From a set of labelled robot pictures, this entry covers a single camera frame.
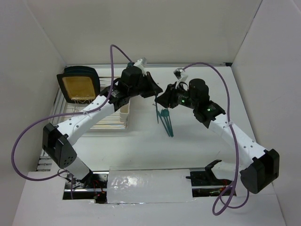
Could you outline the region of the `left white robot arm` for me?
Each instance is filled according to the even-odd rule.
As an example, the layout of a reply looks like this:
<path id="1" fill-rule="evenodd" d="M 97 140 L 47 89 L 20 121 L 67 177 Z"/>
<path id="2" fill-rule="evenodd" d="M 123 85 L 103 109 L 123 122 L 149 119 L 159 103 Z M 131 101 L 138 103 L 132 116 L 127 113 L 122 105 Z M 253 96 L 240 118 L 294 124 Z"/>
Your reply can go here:
<path id="1" fill-rule="evenodd" d="M 129 66 L 121 77 L 100 92 L 92 103 L 68 120 L 43 128 L 42 149 L 61 169 L 71 173 L 78 185 L 89 187 L 95 177 L 92 170 L 78 157 L 73 145 L 100 120 L 112 115 L 135 96 L 154 97 L 162 92 L 150 72 Z"/>

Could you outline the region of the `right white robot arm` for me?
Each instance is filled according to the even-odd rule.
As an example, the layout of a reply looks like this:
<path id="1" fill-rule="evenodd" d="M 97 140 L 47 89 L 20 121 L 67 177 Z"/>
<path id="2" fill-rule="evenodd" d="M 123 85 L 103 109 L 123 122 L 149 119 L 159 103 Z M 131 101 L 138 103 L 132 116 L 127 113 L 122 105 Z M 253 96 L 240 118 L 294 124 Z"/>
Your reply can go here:
<path id="1" fill-rule="evenodd" d="M 240 179 L 249 192 L 257 194 L 278 178 L 279 153 L 275 149 L 268 151 L 228 119 L 226 112 L 210 100 L 204 80 L 192 79 L 187 90 L 180 82 L 169 84 L 155 101 L 164 108 L 182 105 L 192 109 L 197 121 L 237 149 L 239 163 L 244 167 L 240 171 Z"/>

